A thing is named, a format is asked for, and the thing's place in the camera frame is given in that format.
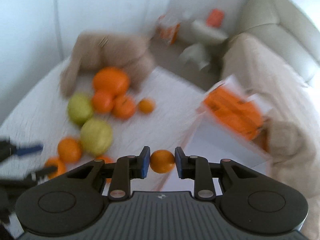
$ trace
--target floor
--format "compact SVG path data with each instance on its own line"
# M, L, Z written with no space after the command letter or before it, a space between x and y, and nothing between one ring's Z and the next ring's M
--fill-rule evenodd
M189 45L188 43L177 40L173 45L167 46L159 39L152 39L150 50L159 66L207 91L219 81L220 70L211 64L211 66L200 71L193 62L187 62L186 64L180 62L178 59L179 55Z

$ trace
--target yellow-green fruit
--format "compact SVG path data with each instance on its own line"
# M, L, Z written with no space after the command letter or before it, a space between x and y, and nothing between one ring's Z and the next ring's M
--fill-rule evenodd
M103 120L91 118L81 128L80 141L84 151L100 156L112 143L112 128Z
M94 113L90 97L84 93L75 93L70 98L67 109L70 120L80 126L90 119Z

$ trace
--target orange fruit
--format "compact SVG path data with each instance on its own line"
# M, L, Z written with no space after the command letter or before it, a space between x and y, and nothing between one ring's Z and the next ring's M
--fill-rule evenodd
M58 169L56 172L51 173L48 175L49 179L53 179L59 175L62 175L63 173L65 173L67 171L67 168L65 166L65 164L62 162L62 160L60 160L58 157L51 157L49 158L44 166L49 167L49 166L56 166Z
M174 156L167 150L155 151L150 157L150 168L156 173L167 173L174 165Z
M150 114L155 107L156 103L151 98L143 98L138 104L138 109L144 114Z
M112 110L112 114L120 119L126 120L134 115L136 112L136 105L134 100L130 96L118 96L114 100L115 105Z
M65 163L76 163L81 159L82 148L79 141L72 137L63 138L57 150L60 159Z
M124 95L130 86L130 78L116 67L106 67L94 76L92 85L96 91L108 90L114 96Z
M98 158L96 158L96 160L104 160L104 163L115 163L114 160L110 159L109 157L107 156L99 156ZM111 182L111 179L106 179L106 182L107 183L110 183Z
M91 103L97 113L110 113L114 105L113 94L107 90L98 90L92 97Z

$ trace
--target beige fabric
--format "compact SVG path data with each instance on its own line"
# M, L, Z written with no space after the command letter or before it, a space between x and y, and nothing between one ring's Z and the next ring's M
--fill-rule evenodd
M320 67L320 32L289 0L248 0L238 25L243 32L266 43L306 82Z
M106 66L123 68L131 79L131 86L139 89L141 82L155 68L148 47L149 40L140 36L81 33L74 45L70 64L61 73L61 93L64 96L72 94L79 71L98 71Z
M273 120L271 176L305 196L309 214L301 232L309 239L319 239L320 115L316 98L307 92L312 88L281 57L247 33L234 39L224 63L223 78L234 74L247 93L259 93L273 106L268 113Z

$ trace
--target metal screw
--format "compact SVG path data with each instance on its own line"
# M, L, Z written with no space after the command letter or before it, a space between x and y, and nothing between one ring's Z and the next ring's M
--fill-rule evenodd
M125 192L121 189L115 189L110 192L110 196L113 198L121 198L125 196Z
M210 198L213 195L214 194L211 190L203 189L203 190L198 191L198 196L201 198Z

